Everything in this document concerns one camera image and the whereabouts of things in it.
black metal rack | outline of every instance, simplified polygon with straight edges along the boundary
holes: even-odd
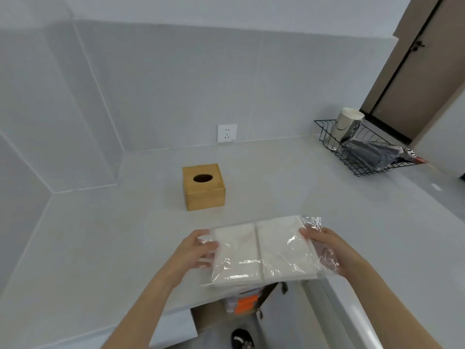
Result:
[[[415,165],[415,163],[410,162],[399,162],[388,165],[386,168],[381,170],[373,170],[365,165],[360,159],[353,155],[350,150],[348,150],[344,145],[336,140],[331,134],[331,129],[336,120],[315,120],[315,123],[321,127],[321,133],[319,140],[323,145],[330,149],[343,163],[346,165],[356,176],[366,176],[372,174],[385,173],[391,171],[398,167],[408,167],[410,165]],[[365,125],[361,124],[357,129],[357,132],[353,135],[354,138],[358,140],[368,140],[374,142],[389,142],[370,130]]]

electrical outlet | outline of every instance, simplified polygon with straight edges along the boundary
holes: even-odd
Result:
[[[237,125],[218,125],[218,143],[236,140]]]

shoe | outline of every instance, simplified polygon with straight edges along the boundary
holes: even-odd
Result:
[[[253,349],[252,336],[245,329],[238,328],[231,333],[232,349]]]

white countertop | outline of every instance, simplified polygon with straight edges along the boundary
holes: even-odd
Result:
[[[188,212],[182,167],[218,163],[224,207]],[[465,342],[465,225],[402,169],[352,175],[315,137],[126,153],[116,187],[52,196],[0,298],[0,346],[29,349],[116,325],[198,228],[321,216],[447,349]],[[201,270],[166,313],[224,297]]]

gray wall tile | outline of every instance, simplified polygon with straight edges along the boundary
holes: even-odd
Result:
[[[115,180],[123,149],[71,21],[44,28],[45,38]]]
[[[43,32],[0,42],[0,127],[22,157],[52,192],[115,183]]]
[[[99,22],[78,29],[125,150],[215,143],[218,124],[248,123],[260,32]]]
[[[0,134],[0,296],[50,197],[50,191]]]
[[[266,32],[247,139],[308,134],[313,120],[360,108],[396,41]]]
[[[395,38],[79,21],[126,150],[307,134],[359,108]]]

